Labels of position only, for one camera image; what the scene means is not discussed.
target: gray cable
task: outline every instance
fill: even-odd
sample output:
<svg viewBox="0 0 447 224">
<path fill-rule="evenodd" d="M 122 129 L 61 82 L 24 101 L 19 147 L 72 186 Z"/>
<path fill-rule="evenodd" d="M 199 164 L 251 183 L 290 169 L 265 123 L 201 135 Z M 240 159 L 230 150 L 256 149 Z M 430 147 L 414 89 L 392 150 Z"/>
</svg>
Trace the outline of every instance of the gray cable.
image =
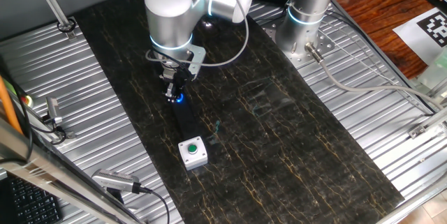
<svg viewBox="0 0 447 224">
<path fill-rule="evenodd" d="M 398 85 L 383 85 L 383 86 L 379 86 L 379 87 L 365 87 L 365 88 L 353 88 L 353 87 L 348 87 L 340 82 L 338 82 L 334 76 L 332 76 L 332 74 L 330 73 L 328 67 L 326 66 L 326 64 L 324 63 L 324 61 L 320 62 L 320 66 L 323 68 L 323 70 L 326 72 L 326 75 L 329 77 L 329 79 L 332 80 L 332 82 L 337 85 L 339 88 L 345 90 L 345 91 L 353 91 L 353 92 L 366 92 L 366 91 L 380 91 L 380 90 L 385 90 L 385 89 L 394 89 L 394 90 L 400 90 L 400 91 L 407 91 L 409 93 L 415 94 L 420 96 L 421 98 L 424 98 L 425 100 L 429 101 L 430 103 L 432 103 L 434 106 L 436 106 L 438 109 L 442 110 L 443 107 L 442 105 L 440 105 L 438 102 L 436 102 L 433 98 L 430 98 L 429 96 L 413 90 L 411 88 L 408 87 L 401 87 Z"/>
<path fill-rule="evenodd" d="M 242 4 L 240 3 L 239 0 L 236 0 L 237 5 L 240 8 L 240 11 L 242 12 L 242 15 L 244 16 L 244 22 L 245 22 L 245 41 L 244 41 L 244 45 L 242 46 L 242 48 L 240 49 L 240 51 L 231 59 L 225 61 L 225 62 L 221 62 L 221 63 L 217 63 L 217 64 L 203 64 L 203 63 L 195 63 L 195 62 L 191 62 L 191 61 L 187 61 L 187 60 L 178 60 L 181 63 L 186 63 L 186 64 L 194 64 L 197 66 L 204 66 L 204 67 L 219 67 L 219 66 L 224 66 L 226 64 L 231 63 L 232 61 L 236 60 L 241 54 L 242 52 L 245 50 L 245 48 L 247 47 L 247 43 L 249 42 L 249 23 L 247 21 L 247 15 L 244 12 L 244 9 L 242 7 Z M 149 57 L 149 52 L 151 50 L 146 51 L 146 59 L 149 61 L 156 61 L 156 62 L 169 62 L 171 60 L 169 59 L 153 59 L 151 57 Z"/>
</svg>

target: blue led ring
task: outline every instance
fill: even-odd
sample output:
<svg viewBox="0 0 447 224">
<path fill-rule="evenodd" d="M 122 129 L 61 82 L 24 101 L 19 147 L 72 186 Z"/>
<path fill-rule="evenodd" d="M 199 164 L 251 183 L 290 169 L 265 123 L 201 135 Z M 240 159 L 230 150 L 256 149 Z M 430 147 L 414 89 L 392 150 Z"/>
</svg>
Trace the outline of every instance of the blue led ring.
<svg viewBox="0 0 447 224">
<path fill-rule="evenodd" d="M 188 40 L 185 44 L 180 45 L 180 46 L 178 46 L 178 47 L 166 47 L 166 46 L 162 46 L 162 45 L 158 44 L 158 43 L 152 38 L 152 36 L 149 36 L 149 37 L 151 38 L 151 41 L 152 41 L 153 44 L 155 44 L 157 47 L 159 47 L 159 48 L 161 48 L 161 49 L 163 49 L 163 50 L 180 50 L 180 49 L 182 49 L 183 47 L 187 46 L 187 45 L 191 42 L 191 40 L 193 40 L 193 34 L 191 34 L 191 37 L 189 38 L 189 40 Z"/>
<path fill-rule="evenodd" d="M 321 20 L 323 20 L 323 18 L 321 18 L 320 20 L 318 20 L 318 21 L 316 21 L 316 22 L 303 22 L 303 21 L 300 21 L 299 19 L 295 18 L 295 17 L 292 15 L 292 12 L 291 12 L 291 8 L 290 8 L 290 7 L 288 7 L 287 11 L 288 11 L 288 15 L 291 16 L 292 20 L 294 20 L 294 21 L 297 22 L 297 23 L 304 24 L 304 25 L 318 24 L 319 22 L 321 22 Z"/>
</svg>

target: white button box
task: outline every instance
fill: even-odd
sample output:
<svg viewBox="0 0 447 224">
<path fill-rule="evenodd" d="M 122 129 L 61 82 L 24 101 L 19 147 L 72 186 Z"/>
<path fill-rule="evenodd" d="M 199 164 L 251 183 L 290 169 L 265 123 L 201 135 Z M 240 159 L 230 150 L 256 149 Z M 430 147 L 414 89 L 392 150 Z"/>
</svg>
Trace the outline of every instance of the white button box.
<svg viewBox="0 0 447 224">
<path fill-rule="evenodd" d="M 208 154 L 201 137 L 193 137 L 179 143 L 180 155 L 187 170 L 208 163 Z"/>
</svg>

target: keyboard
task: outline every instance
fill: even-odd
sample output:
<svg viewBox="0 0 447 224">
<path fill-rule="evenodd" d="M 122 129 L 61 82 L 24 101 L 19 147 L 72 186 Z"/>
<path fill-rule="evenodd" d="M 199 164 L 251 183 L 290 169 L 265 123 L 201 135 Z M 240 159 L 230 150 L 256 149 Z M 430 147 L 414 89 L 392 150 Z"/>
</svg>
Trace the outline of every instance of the keyboard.
<svg viewBox="0 0 447 224">
<path fill-rule="evenodd" d="M 62 220 L 55 196 L 10 175 L 0 181 L 0 200 L 4 205 L 0 205 L 0 223 L 55 224 Z"/>
</svg>

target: green button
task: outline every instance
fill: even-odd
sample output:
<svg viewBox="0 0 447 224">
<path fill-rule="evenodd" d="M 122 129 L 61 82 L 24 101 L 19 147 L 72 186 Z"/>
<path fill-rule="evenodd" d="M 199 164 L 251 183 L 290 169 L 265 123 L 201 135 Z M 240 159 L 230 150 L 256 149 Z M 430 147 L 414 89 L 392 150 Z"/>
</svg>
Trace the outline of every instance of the green button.
<svg viewBox="0 0 447 224">
<path fill-rule="evenodd" d="M 193 154 L 197 151 L 197 146 L 195 144 L 190 144 L 188 147 L 188 151 L 190 154 Z"/>
</svg>

